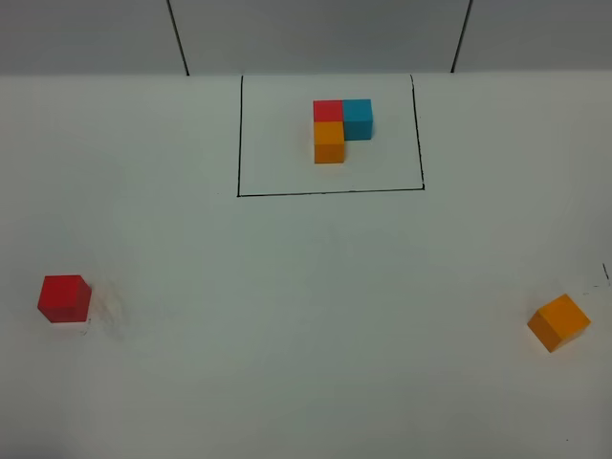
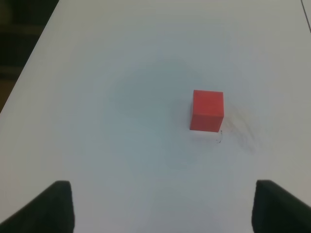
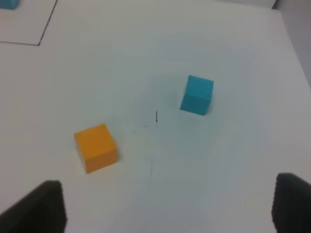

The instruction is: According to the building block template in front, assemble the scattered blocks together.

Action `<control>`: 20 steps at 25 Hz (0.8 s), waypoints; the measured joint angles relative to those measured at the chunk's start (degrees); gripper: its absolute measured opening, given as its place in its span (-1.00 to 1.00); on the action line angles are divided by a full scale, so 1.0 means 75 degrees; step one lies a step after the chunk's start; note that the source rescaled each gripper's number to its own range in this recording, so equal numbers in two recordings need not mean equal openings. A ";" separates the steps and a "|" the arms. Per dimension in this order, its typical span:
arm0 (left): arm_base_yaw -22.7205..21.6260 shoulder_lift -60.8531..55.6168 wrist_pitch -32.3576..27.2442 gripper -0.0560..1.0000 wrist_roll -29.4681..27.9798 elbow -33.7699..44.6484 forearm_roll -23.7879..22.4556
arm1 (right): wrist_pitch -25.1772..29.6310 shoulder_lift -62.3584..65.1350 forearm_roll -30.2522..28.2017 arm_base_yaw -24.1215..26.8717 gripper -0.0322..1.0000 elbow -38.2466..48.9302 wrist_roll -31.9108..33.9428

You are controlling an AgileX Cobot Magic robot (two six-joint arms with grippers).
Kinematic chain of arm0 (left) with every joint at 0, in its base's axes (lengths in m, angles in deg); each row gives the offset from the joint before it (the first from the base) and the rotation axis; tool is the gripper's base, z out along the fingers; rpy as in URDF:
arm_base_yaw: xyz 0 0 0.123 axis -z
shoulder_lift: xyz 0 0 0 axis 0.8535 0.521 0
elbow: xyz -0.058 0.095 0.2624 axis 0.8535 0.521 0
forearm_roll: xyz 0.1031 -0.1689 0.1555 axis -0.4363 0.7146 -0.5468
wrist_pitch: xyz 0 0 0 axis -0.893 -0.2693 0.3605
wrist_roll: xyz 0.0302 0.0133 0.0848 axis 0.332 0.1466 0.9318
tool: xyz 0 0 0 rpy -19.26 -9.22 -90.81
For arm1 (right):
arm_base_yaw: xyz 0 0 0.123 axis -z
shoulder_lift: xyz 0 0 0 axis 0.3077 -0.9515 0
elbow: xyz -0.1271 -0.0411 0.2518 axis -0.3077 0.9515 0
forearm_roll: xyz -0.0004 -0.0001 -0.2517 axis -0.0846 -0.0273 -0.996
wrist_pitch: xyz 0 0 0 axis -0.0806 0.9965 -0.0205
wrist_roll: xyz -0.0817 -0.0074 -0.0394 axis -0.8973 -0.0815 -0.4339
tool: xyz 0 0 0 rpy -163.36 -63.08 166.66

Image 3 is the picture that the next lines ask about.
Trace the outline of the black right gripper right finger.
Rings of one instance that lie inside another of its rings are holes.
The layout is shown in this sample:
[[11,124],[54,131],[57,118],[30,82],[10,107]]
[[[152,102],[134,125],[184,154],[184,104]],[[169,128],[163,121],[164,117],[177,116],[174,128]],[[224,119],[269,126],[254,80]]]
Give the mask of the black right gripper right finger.
[[271,214],[278,233],[309,233],[311,184],[292,173],[279,173]]

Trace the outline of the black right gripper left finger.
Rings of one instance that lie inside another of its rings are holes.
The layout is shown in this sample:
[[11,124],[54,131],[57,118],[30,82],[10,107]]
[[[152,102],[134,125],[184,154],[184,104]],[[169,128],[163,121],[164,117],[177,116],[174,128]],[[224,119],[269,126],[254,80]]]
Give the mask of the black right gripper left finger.
[[63,233],[67,214],[60,181],[45,181],[0,214],[2,233]]

